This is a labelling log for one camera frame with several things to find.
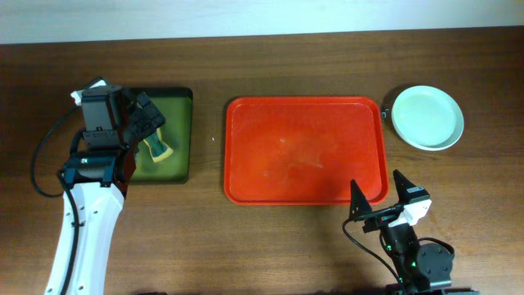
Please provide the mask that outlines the green yellow sponge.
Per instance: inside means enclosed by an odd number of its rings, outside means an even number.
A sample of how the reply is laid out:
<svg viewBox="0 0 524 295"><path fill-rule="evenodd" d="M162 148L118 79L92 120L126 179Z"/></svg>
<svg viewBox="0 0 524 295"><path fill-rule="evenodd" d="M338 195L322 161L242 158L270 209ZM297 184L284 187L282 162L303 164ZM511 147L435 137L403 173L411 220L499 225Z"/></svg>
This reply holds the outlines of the green yellow sponge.
<svg viewBox="0 0 524 295"><path fill-rule="evenodd" d="M155 163L164 161L174 152L173 148L163 141L160 128L146 137L143 142L147 145L151 159Z"/></svg>

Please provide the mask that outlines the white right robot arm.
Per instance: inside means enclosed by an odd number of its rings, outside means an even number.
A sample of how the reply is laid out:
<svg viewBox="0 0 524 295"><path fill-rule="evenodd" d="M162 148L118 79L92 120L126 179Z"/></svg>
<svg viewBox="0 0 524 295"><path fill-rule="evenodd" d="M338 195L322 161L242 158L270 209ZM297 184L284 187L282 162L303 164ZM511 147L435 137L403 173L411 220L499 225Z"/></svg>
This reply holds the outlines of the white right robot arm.
<svg viewBox="0 0 524 295"><path fill-rule="evenodd" d="M343 233L357 247L378 259L394 276L385 294L444 294L452 284L454 248L436 238L419 238L413 227L431 206L429 192L409 181L398 170L393 172L399 201L375 211L355 180L350 182L350 222L362 221L363 231L379 232L382 249L393 262L389 265L378 254L359 243L347 230Z"/></svg>

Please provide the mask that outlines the light green plate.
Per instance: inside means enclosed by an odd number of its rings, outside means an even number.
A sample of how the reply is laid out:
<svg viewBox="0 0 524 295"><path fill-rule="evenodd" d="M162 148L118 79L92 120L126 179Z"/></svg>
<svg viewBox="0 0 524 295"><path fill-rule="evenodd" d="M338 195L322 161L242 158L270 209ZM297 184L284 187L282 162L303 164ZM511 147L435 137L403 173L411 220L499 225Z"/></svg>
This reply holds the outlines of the light green plate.
<svg viewBox="0 0 524 295"><path fill-rule="evenodd" d="M407 144L436 152L455 145L464 131L458 103L446 92L426 85L403 90L391 107L391 123Z"/></svg>

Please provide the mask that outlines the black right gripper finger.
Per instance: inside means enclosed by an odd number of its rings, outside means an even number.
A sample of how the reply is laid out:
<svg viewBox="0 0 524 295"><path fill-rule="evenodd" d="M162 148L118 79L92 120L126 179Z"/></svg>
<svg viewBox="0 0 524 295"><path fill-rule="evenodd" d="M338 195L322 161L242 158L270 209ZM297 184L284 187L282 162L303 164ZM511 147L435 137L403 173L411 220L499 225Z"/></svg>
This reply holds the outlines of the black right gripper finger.
<svg viewBox="0 0 524 295"><path fill-rule="evenodd" d="M371 206L369 205L364 193L358 186L355 179L350 182L350 221L365 220L373 213Z"/></svg>
<svg viewBox="0 0 524 295"><path fill-rule="evenodd" d="M413 184L399 170L393 171L393 177L399 203L411 204L424 199L424 187Z"/></svg>

